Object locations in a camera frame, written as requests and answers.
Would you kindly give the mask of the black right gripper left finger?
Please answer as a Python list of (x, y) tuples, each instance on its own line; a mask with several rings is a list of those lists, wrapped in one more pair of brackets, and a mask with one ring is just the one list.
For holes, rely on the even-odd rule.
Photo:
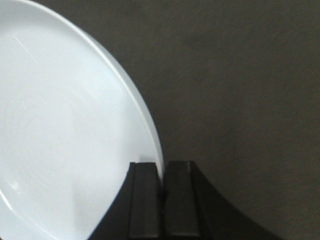
[(129, 164), (126, 178), (91, 240), (159, 240), (161, 187), (155, 163)]

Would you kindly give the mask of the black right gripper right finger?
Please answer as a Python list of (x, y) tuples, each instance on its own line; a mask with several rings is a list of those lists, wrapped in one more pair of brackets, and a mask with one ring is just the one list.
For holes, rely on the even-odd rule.
[(222, 197), (193, 161), (170, 161), (163, 187), (167, 240), (275, 239)]

